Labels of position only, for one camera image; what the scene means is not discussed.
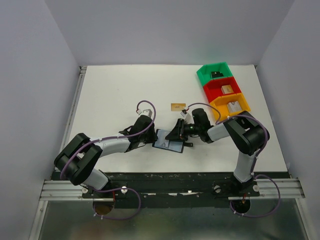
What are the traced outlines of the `gold credit card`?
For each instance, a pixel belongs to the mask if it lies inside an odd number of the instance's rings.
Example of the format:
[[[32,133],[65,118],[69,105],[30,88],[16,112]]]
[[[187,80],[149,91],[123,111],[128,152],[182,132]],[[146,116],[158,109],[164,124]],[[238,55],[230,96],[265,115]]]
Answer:
[[[186,108],[185,103],[171,103],[170,104],[170,110],[172,112],[181,112]]]

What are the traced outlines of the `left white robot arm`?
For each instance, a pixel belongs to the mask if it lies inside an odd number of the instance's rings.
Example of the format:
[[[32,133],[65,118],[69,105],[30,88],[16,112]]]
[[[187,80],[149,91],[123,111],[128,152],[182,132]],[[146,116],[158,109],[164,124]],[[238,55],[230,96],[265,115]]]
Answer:
[[[134,125],[104,140],[90,138],[78,133],[64,147],[54,160],[63,179],[73,185],[87,185],[98,191],[107,188],[109,178],[95,169],[99,158],[115,153],[127,153],[137,149],[140,144],[153,144],[157,141],[155,124],[151,117],[141,114]]]

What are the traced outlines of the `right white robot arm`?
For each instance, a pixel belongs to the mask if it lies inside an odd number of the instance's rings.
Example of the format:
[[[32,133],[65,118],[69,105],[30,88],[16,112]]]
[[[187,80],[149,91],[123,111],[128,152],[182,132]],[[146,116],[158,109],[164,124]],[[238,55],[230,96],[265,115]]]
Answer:
[[[250,183],[254,179],[257,157],[270,139],[267,129],[247,111],[225,119],[215,126],[211,125],[207,113],[202,108],[193,110],[192,118],[193,123],[185,123],[184,119],[179,118],[165,139],[185,142],[190,136],[196,135],[203,142],[211,144],[231,137],[239,151],[233,171],[235,184],[238,186]]]

